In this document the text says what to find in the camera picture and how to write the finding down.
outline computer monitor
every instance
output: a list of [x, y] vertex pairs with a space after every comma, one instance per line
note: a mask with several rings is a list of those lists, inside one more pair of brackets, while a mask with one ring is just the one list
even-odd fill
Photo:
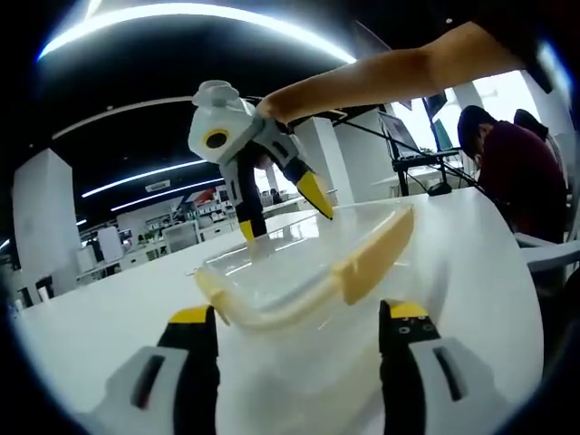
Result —
[[413, 137], [405, 127], [403, 121], [399, 118], [395, 118], [394, 116], [388, 115], [382, 111], [379, 111], [379, 115], [381, 116], [382, 124], [389, 136], [393, 139], [404, 143], [407, 147], [403, 147], [397, 143], [393, 143], [392, 146], [396, 146], [399, 150], [399, 154], [403, 157], [407, 156], [414, 156], [419, 153], [419, 148], [413, 140]]
[[437, 139], [439, 139], [439, 146], [441, 151], [452, 150], [453, 143], [451, 142], [449, 134], [443, 127], [443, 122], [441, 120], [436, 120], [433, 122], [433, 127], [435, 128], [434, 134], [437, 134]]
[[443, 108], [443, 106], [447, 103], [447, 96], [445, 92], [437, 93], [435, 95], [431, 95], [429, 98], [425, 99], [426, 102], [426, 110], [427, 115], [433, 119], [435, 115]]

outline maroon shirt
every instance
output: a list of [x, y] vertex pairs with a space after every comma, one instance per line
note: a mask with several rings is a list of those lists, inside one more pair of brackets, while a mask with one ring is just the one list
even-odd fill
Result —
[[512, 229], [562, 243], [564, 176], [552, 151], [534, 133], [498, 122], [483, 144], [479, 184]]

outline person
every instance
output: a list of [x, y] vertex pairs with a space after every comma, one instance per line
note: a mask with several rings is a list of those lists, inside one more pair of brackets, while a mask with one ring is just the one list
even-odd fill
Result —
[[284, 202], [275, 188], [270, 189], [270, 196], [272, 197], [272, 204], [274, 205], [282, 204]]
[[461, 149], [480, 169], [479, 185], [517, 232], [562, 243], [566, 183], [556, 158], [535, 133], [497, 121], [478, 106], [459, 116]]
[[[292, 84], [267, 95], [257, 109], [287, 124], [332, 109], [430, 96], [524, 68], [550, 92], [553, 71], [548, 68], [559, 65], [574, 77], [580, 74], [574, 7], [566, 0], [487, 2], [482, 14], [431, 43], [381, 53]], [[549, 61], [539, 61], [539, 52], [549, 53], [543, 57]], [[577, 99], [572, 101], [577, 106]]]

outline black ceiling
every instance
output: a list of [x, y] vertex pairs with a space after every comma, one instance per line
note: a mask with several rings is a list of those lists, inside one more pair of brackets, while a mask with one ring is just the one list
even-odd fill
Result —
[[[453, 19], [451, 25], [457, 25], [469, 14], [465, 5], [458, 7], [457, 0], [206, 3], [239, 7], [300, 24], [354, 55], [355, 19], [392, 48], [407, 48], [425, 44], [444, 32], [450, 27], [445, 24], [447, 18]], [[118, 7], [119, 2], [103, 0], [102, 4], [106, 9]], [[75, 7], [73, 11], [79, 14], [80, 6]], [[118, 179], [195, 160], [197, 156], [187, 145], [194, 107], [180, 102], [127, 111], [52, 140], [57, 131], [110, 106], [192, 95], [205, 80], [227, 80], [243, 96], [264, 96], [343, 64], [269, 29], [201, 16], [154, 17], [117, 24], [34, 63], [48, 32], [56, 28], [67, 10], [71, 9], [66, 5], [49, 6], [46, 17], [30, 29], [32, 36], [24, 57], [19, 53], [18, 60], [26, 63], [16, 70], [21, 76], [14, 86], [23, 92], [14, 96], [12, 114], [18, 120], [11, 120], [13, 125], [8, 126], [12, 150], [5, 153], [3, 184], [8, 188], [18, 166], [50, 147], [72, 166], [77, 215], [88, 218], [89, 224], [114, 216], [112, 207], [148, 196], [144, 187], [155, 181], [170, 179], [174, 189], [218, 177], [218, 170], [211, 164], [197, 165], [81, 198], [85, 191]], [[4, 214], [0, 239], [11, 233], [7, 198], [4, 195], [0, 204]]]

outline ceiling light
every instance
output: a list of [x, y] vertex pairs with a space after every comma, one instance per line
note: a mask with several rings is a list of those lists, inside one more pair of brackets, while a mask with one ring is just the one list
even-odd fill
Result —
[[181, 163], [180, 165], [170, 166], [168, 168], [155, 169], [155, 170], [152, 170], [150, 172], [145, 172], [143, 174], [134, 175], [133, 177], [129, 177], [127, 179], [115, 181], [114, 183], [108, 184], [108, 185], [103, 186], [101, 188], [96, 188], [96, 189], [91, 190], [89, 192], [83, 193], [82, 197], [87, 198], [90, 195], [94, 195], [95, 193], [103, 192], [106, 189], [114, 188], [115, 186], [119, 186], [120, 184], [128, 183], [128, 182], [134, 181], [136, 179], [142, 179], [144, 177], [148, 177], [149, 175], [160, 174], [161, 172], [167, 172], [168, 170], [186, 168], [187, 166], [194, 166], [194, 165], [198, 165], [200, 163], [206, 163], [206, 162], [207, 162], [206, 160], [195, 160], [195, 161], [189, 161], [187, 163]]
[[180, 190], [196, 188], [197, 186], [203, 186], [204, 184], [217, 183], [217, 182], [223, 181], [223, 180], [224, 179], [211, 179], [209, 181], [203, 181], [201, 183], [191, 184], [191, 185], [185, 186], [183, 188], [174, 188], [173, 190], [168, 190], [167, 192], [158, 193], [157, 195], [151, 195], [150, 197], [137, 199], [136, 201], [132, 201], [132, 202], [129, 202], [127, 204], [123, 204], [122, 206], [112, 208], [111, 211], [117, 211], [117, 210], [121, 210], [122, 208], [134, 206], [135, 204], [139, 204], [140, 202], [149, 201], [150, 199], [162, 197], [163, 195], [168, 195], [169, 193], [175, 193], [175, 192], [179, 192]]
[[354, 63], [354, 59], [345, 50], [336, 45], [325, 41], [320, 36], [308, 32], [293, 24], [285, 23], [269, 16], [255, 14], [241, 9], [232, 7], [216, 6], [216, 5], [202, 5], [195, 3], [167, 3], [159, 5], [143, 5], [128, 7], [117, 11], [97, 14], [88, 19], [78, 23], [69, 30], [56, 36], [50, 43], [48, 43], [38, 56], [41, 59], [48, 53], [61, 48], [63, 45], [76, 41], [87, 34], [96, 32], [104, 27], [110, 25], [123, 23], [125, 21], [135, 20], [138, 18], [146, 18], [151, 16], [163, 15], [204, 15], [204, 16], [218, 16], [222, 18], [229, 18], [232, 20], [244, 21], [246, 23], [257, 24], [262, 27], [274, 30], [280, 34], [285, 34], [288, 37], [296, 39], [304, 44], [311, 45], [319, 50], [322, 50], [331, 56], [340, 59], [346, 63]]

